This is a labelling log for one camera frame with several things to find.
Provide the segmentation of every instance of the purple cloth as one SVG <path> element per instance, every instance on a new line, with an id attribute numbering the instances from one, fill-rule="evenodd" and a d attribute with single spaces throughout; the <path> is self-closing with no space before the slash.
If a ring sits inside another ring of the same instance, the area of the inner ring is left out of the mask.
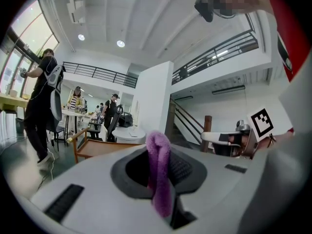
<path id="1" fill-rule="evenodd" d="M 146 147 L 150 163 L 148 187 L 154 192 L 152 204 L 162 217 L 168 217 L 172 206 L 168 179 L 170 141 L 164 134 L 152 132 L 147 137 Z"/>

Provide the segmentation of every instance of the ceiling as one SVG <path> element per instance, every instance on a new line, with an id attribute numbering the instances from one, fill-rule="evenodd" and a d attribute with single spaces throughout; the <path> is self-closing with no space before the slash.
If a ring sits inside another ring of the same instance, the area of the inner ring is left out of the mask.
<path id="1" fill-rule="evenodd" d="M 72 90 L 74 90 L 77 86 L 79 86 L 81 89 L 84 90 L 84 92 L 82 91 L 81 94 L 86 100 L 90 98 L 89 95 L 92 95 L 94 98 L 102 99 L 103 103 L 105 103 L 106 100 L 110 99 L 112 97 L 112 94 L 119 94 L 119 91 L 117 90 L 97 87 L 94 85 L 85 84 L 85 83 L 76 82 L 76 81 L 63 80 L 62 84 L 66 87 L 69 87 Z M 133 95 L 123 93 L 119 104 L 131 105 L 132 100 L 133 100 Z"/>
<path id="2" fill-rule="evenodd" d="M 83 0 L 85 23 L 73 24 L 69 0 L 54 0 L 61 26 L 75 49 L 105 52 L 151 67 L 190 52 L 222 29 L 239 33 L 234 19 L 207 23 L 194 8 L 196 0 Z M 78 39 L 85 35 L 85 41 Z M 116 42 L 123 40 L 124 48 Z"/>
<path id="3" fill-rule="evenodd" d="M 279 79 L 285 77 L 286 73 L 282 64 L 273 69 L 272 79 Z M 192 88 L 176 92 L 172 96 L 173 99 L 186 96 L 197 96 L 201 94 L 211 93 L 212 91 L 215 90 L 231 88 L 239 85 L 248 86 L 258 82 L 268 82 L 268 80 L 269 80 L 269 69 L 264 69 L 260 71 L 241 74 L 239 76 L 224 79 L 210 84 L 198 84 Z"/>

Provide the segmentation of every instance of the woman in striped shirt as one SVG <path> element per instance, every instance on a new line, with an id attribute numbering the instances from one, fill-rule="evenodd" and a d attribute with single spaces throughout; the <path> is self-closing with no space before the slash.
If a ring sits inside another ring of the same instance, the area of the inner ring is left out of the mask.
<path id="1" fill-rule="evenodd" d="M 82 103 L 82 98 L 81 98 L 81 90 L 80 90 L 80 87 L 76 87 L 73 95 L 68 100 L 67 107 L 69 111 L 79 113 L 79 110 L 82 106 L 83 106 L 83 103 Z M 73 132 L 74 129 L 75 129 L 75 118 L 69 117 L 68 131 Z"/>

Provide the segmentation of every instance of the table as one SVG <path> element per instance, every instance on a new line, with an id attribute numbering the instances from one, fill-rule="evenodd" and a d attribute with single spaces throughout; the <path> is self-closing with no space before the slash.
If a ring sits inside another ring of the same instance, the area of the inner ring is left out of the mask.
<path id="1" fill-rule="evenodd" d="M 75 134 L 77 133 L 77 117 L 84 117 L 86 115 L 75 113 L 73 111 L 62 109 L 62 114 L 67 116 L 65 121 L 66 138 L 68 138 L 68 119 L 69 117 L 75 117 Z"/>
<path id="2" fill-rule="evenodd" d="M 145 137 L 145 132 L 138 127 L 116 127 L 112 134 L 117 138 L 117 143 L 140 144 Z"/>
<path id="3" fill-rule="evenodd" d="M 0 112 L 5 109 L 16 111 L 17 107 L 26 108 L 27 104 L 28 101 L 23 98 L 0 93 Z"/>

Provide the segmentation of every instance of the white sneaker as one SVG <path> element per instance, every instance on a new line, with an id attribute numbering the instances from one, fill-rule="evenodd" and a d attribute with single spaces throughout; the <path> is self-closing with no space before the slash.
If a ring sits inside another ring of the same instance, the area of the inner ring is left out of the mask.
<path id="1" fill-rule="evenodd" d="M 50 153 L 48 152 L 47 156 L 44 159 L 37 161 L 37 165 L 38 166 L 43 165 L 44 163 L 46 163 L 48 161 L 49 158 L 50 158 Z"/>

